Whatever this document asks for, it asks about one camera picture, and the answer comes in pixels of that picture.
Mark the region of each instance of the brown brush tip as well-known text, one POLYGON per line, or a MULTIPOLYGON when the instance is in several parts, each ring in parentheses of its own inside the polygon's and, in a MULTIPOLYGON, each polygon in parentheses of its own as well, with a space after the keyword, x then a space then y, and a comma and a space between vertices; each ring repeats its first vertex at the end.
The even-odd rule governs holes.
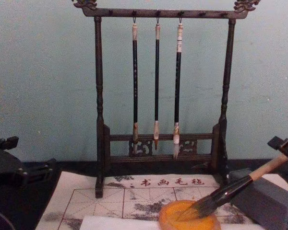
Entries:
POLYGON ((158 139, 155 139, 155 150, 158 148, 158 139))
POLYGON ((199 219, 199 215, 198 215, 198 210, 195 208, 188 208, 187 210, 183 211, 179 217, 177 218, 176 221, 190 221, 190 220, 195 220, 195 219, 199 219))
POLYGON ((137 150, 138 150, 138 144, 137 144, 137 143, 134 143, 134 144, 133 144, 133 153, 136 154, 136 153, 137 153, 137 150))

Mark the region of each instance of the calligraphy brush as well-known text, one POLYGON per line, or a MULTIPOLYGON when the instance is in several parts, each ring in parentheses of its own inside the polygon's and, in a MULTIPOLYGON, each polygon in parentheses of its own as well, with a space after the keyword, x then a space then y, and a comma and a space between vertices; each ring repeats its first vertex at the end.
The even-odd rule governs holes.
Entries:
POLYGON ((157 148, 158 148, 158 140, 159 140, 159 122, 158 122, 159 38, 160 38, 160 25, 159 25, 159 18, 157 18, 157 24, 156 24, 156 69, 155 69, 155 125, 154 125, 155 150, 157 150, 157 148))
POLYGON ((137 57, 137 34, 138 28, 135 23, 135 12, 133 13, 132 25, 132 54, 133 54, 133 153, 138 149, 138 57, 137 57))
POLYGON ((228 185, 215 190, 212 194, 198 200, 187 210, 182 212, 178 217, 178 221, 187 221, 206 217, 213 213, 218 207, 229 202, 237 193, 242 191, 247 185, 256 181, 264 174, 271 172, 281 164, 285 163, 288 157, 284 154, 278 155, 273 160, 264 164, 249 175, 237 179, 228 185))
POLYGON ((179 89, 180 89, 180 63, 181 63, 181 45, 182 45, 182 23, 178 25, 177 34, 177 54, 176 54, 176 80, 175 80, 175 111, 174 111, 174 159, 179 153, 179 89))

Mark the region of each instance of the white paper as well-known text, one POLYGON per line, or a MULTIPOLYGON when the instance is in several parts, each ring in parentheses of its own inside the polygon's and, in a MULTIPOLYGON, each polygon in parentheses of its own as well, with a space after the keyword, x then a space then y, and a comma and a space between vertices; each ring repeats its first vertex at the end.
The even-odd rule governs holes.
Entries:
MULTIPOLYGON (((264 178, 288 191, 288 184, 279 175, 266 174, 264 178)), ((104 197, 96 199, 95 182, 94 177, 62 172, 36 230, 79 229, 85 216, 115 217, 122 218, 123 221, 145 217, 151 220, 149 224, 156 224, 158 213, 147 213, 146 207, 160 202, 165 205, 170 201, 182 199, 198 200, 218 188, 211 175, 107 177, 104 184, 104 197), (143 210, 136 210, 135 205, 143 207, 143 210)), ((229 204, 216 210, 216 216, 221 224, 236 223, 236 215, 242 218, 244 224, 223 225, 225 229, 230 226, 241 230, 256 228, 250 219, 229 204)))
MULTIPOLYGON (((160 230, 156 221, 85 216, 80 230, 160 230)), ((221 224, 222 230, 264 230, 257 224, 221 224)))

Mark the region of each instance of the green wall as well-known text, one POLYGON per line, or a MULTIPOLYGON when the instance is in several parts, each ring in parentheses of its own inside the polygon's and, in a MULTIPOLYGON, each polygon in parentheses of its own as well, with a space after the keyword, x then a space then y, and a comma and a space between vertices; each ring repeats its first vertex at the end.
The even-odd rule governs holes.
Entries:
MULTIPOLYGON (((231 0, 101 1, 98 7, 231 10, 231 0)), ((262 0, 237 20, 228 102, 230 159, 271 158, 288 137, 288 1, 262 0)), ((227 20, 183 19, 180 131, 211 132, 220 115, 227 20)), ((155 19, 137 19, 139 133, 153 133, 155 19)), ((162 133, 172 133, 178 19, 160 19, 162 133)), ((104 120, 132 133, 132 18, 104 18, 104 120)), ((0 1, 0 136, 22 161, 96 160, 94 19, 69 0, 0 1)), ((126 153, 126 143, 112 153, 126 153)), ((161 143, 160 152, 171 152, 161 143)), ((200 152, 209 147, 200 143, 200 152)))

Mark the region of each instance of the brush rack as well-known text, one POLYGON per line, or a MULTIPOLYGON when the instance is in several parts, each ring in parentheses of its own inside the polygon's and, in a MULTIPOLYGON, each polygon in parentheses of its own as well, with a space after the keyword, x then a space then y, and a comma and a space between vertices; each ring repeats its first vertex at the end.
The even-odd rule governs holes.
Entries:
MULTIPOLYGON (((221 100, 221 115, 218 123, 213 126, 212 133, 180 134, 180 153, 177 161, 198 162, 197 167, 208 168, 211 173, 218 173, 223 180, 227 178, 227 152, 226 152, 226 110, 230 83, 230 70, 234 43, 234 30, 237 19, 245 19, 249 11, 255 10, 260 0, 237 0, 233 11, 202 11, 202 10, 148 10, 148 9, 105 9, 97 8, 96 0, 77 0, 75 7, 81 8, 84 15, 94 17, 95 22, 95 59, 96 59, 96 90, 97 90, 97 165, 96 197, 103 196, 103 183, 105 173, 115 162, 147 162, 147 161, 173 161, 172 154, 153 155, 153 134, 139 135, 138 152, 132 151, 132 135, 111 135, 110 128, 104 124, 103 118, 103 71, 102 71, 102 43, 101 19, 102 17, 134 17, 137 18, 200 18, 228 20, 228 39, 225 57, 223 78, 223 94, 221 100), (209 154, 197 154, 197 140, 212 140, 209 154), (128 141, 128 156, 111 156, 110 143, 112 141, 128 141)), ((173 134, 160 134, 159 141, 173 140, 173 134)))

